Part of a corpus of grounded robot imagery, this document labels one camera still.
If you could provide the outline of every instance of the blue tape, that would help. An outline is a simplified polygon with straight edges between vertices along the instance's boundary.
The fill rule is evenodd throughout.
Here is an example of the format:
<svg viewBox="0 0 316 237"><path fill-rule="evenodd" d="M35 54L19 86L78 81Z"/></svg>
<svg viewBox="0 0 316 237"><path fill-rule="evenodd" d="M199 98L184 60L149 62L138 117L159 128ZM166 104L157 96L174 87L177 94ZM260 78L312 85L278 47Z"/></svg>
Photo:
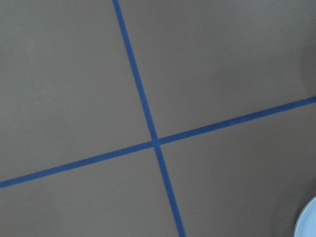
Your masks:
<svg viewBox="0 0 316 237"><path fill-rule="evenodd" d="M170 143L170 142L174 142L174 141L178 141L181 139L185 139L188 137L193 137L196 135L200 135L206 132L210 132L210 131L214 131L214 130L218 130L224 127L229 127L229 126L233 126L239 123L243 123L243 122L247 122L247 121L251 121L254 119L259 119L265 116L269 116L269 115L273 115L276 113L280 113L280 112L284 112L287 110L292 110L301 106L305 106L305 105L309 105L312 103L316 103L316 96L304 99L304 100L299 100L299 101L295 101L292 103L288 103L288 104L284 104L284 105L280 105L280 106L276 106L270 109L266 109L266 110L262 110L262 111L258 111L255 113L251 113L251 114L247 114L247 115L243 115L237 118L233 118L233 119L229 119L226 121L222 121L222 122L218 122L218 123L214 123L211 125L207 125L204 127L199 127L196 129L192 129L186 132L180 132L171 136L167 136L167 137L163 137L159 139L160 144L166 144L166 143Z"/></svg>
<svg viewBox="0 0 316 237"><path fill-rule="evenodd" d="M140 78L140 75L139 75L139 71L138 71L138 68L137 68L137 64L136 64L136 60L135 60L134 53L133 53L133 50L132 50L132 46L131 46L131 43L130 43L130 40L129 40L129 37L128 37L128 33L127 33L126 26L125 26L124 18L123 18L123 15L122 15L122 11L121 11L121 8L120 8L120 5L119 5L119 1L118 0L113 0L113 4L114 4L115 12L116 12L116 15L117 15L117 18L118 18L118 24L119 24L119 27L120 27L120 30L121 30L121 33L122 33L122 37L123 37L123 41L124 41L124 44L125 44L126 52L127 52L128 59L129 59L129 62L130 62L130 66L131 66L131 69L132 69L132 72L133 72L133 75L134 75L134 78L135 78L135 83L136 83L136 87L137 87L137 90L138 90L138 94L139 94L139 97L140 97L140 100L141 100L141 103L142 103L142 107L143 107L143 110L144 110L144 114L145 114L145 118L146 118L148 129L149 129L149 133L150 133L150 136L152 138L152 142L153 142L153 146L154 146L155 153L156 153L156 156L157 156L157 160L158 160L158 163L159 163L159 168L160 168L160 172L161 172L162 179L163 179L163 182L164 182L164 186L166 188L166 192L167 192L167 195L168 195L168 198L169 198L169 203L170 203L170 206L171 206L173 217L174 217L174 220L175 220L175 223L176 223L176 226L177 226L178 234L179 234L180 237L185 237L186 234L185 234L184 227L183 227L183 224L182 224L180 212L179 212L178 205L177 205L177 202L176 202L176 199L175 199L175 196L174 196L174 192L173 192L172 185L171 185L171 182L170 182L170 178L169 178L169 175L168 175L168 172L167 172L167 168L166 168L166 165L165 165L165 162L164 162L163 154L162 154L162 151L161 151L161 147L160 147L160 144L159 144L159 140L158 140L156 129L155 129L155 125L154 125L154 121L153 121L152 115L150 113L148 101L147 101L146 94L145 94L145 91L144 91L144 88L143 88L143 84L142 84L142 81L141 81L141 78Z"/></svg>
<svg viewBox="0 0 316 237"><path fill-rule="evenodd" d="M97 163L97 162L100 162L103 160L107 160L107 159L111 159L111 158L115 158L115 157L120 157L120 156L129 154L129 153L138 152L138 151L148 149L151 147L153 147L152 142L145 142L142 144L123 148L123 149L116 150L113 152L108 152L108 153L98 155L95 157L90 157L90 158L78 160L78 161L75 161L72 163L64 164L64 165L57 166L57 167L50 168L50 169L46 169L46 170L42 170L42 171L39 171L36 173L27 174L27 175L24 175L21 177L5 180L5 181L0 182L0 189L5 188L5 187L9 187L12 185L16 185L16 184L28 182L28 181L31 181L34 179L43 178L45 176L61 173L61 172L67 171L67 170L76 169L76 168L79 168L79 167L82 167L85 165L89 165L89 164L93 164L93 163Z"/></svg>

